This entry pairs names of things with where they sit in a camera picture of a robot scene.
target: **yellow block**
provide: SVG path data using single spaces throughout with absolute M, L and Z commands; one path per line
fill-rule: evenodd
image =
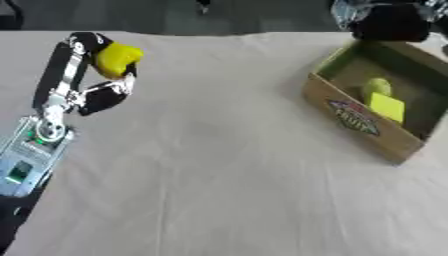
M 368 106 L 381 116 L 397 121 L 400 124 L 403 123 L 405 104 L 401 100 L 374 92 L 370 97 Z
M 96 66 L 108 78 L 120 78 L 127 65 L 138 62 L 143 57 L 142 50 L 113 42 L 96 56 Z

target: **white tablecloth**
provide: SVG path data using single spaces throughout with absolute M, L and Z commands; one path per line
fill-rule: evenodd
M 68 34 L 1 33 L 3 137 Z M 135 92 L 70 119 L 78 139 L 7 256 L 448 253 L 447 120 L 395 167 L 301 97 L 348 34 L 106 35 L 145 51 Z

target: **wooden box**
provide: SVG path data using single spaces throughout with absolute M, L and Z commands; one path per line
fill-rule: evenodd
M 362 103 L 361 87 L 385 78 L 406 104 L 402 125 Z M 448 109 L 448 65 L 406 43 L 355 41 L 309 74 L 305 98 L 388 159 L 401 163 L 419 150 Z

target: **crate logo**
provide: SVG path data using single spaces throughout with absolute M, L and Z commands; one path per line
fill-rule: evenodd
M 362 107 L 359 104 L 336 100 L 328 100 L 328 104 L 346 128 L 380 136 L 375 123 L 361 113 Z

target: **tennis ball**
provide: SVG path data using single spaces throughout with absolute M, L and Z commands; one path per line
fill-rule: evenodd
M 372 78 L 362 87 L 362 96 L 364 100 L 368 101 L 374 92 L 391 97 L 392 86 L 384 78 Z

